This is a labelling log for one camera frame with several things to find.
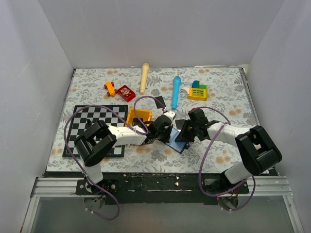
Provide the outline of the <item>blue leather card holder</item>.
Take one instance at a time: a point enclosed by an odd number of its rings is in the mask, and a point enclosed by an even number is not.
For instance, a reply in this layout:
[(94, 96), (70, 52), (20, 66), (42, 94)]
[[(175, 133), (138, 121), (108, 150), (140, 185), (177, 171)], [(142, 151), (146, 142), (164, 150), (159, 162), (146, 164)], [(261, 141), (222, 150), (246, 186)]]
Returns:
[(174, 151), (178, 152), (179, 154), (182, 154), (184, 150), (187, 150), (190, 145), (186, 142), (179, 142), (176, 141), (177, 137), (179, 136), (180, 131), (178, 131), (176, 128), (172, 128), (170, 139), (168, 142), (165, 142), (167, 146), (169, 146)]

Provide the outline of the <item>black credit card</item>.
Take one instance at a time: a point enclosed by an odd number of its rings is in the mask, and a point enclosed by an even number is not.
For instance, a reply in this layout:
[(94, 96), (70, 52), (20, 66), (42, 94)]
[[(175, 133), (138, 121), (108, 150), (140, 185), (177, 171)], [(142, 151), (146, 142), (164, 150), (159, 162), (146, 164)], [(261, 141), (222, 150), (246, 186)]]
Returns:
[(155, 104), (157, 109), (163, 109), (166, 107), (166, 104), (162, 96), (155, 97)]

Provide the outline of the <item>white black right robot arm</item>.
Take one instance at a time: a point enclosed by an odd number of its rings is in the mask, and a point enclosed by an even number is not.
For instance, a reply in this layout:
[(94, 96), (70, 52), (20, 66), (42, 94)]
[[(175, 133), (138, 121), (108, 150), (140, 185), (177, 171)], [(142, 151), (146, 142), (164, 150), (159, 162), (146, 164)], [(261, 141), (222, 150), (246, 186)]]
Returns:
[(177, 141), (220, 141), (235, 146), (241, 156), (241, 162), (223, 171), (219, 179), (202, 188), (204, 191), (231, 193), (241, 181), (262, 174), (282, 160), (281, 152), (262, 126), (239, 128), (229, 122), (208, 120), (201, 108), (193, 108), (188, 115), (189, 119), (175, 122), (180, 131)]

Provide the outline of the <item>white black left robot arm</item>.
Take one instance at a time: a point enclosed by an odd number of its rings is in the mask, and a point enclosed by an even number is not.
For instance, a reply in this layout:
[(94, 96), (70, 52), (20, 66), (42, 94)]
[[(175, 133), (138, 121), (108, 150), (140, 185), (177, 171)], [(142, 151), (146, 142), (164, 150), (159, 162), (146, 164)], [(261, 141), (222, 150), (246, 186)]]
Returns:
[(86, 176), (90, 178), (86, 187), (92, 194), (99, 194), (103, 190), (103, 174), (100, 162), (113, 147), (123, 145), (146, 145), (159, 140), (169, 142), (173, 128), (175, 113), (166, 111), (145, 128), (139, 125), (129, 127), (115, 127), (99, 120), (78, 136), (74, 142)]

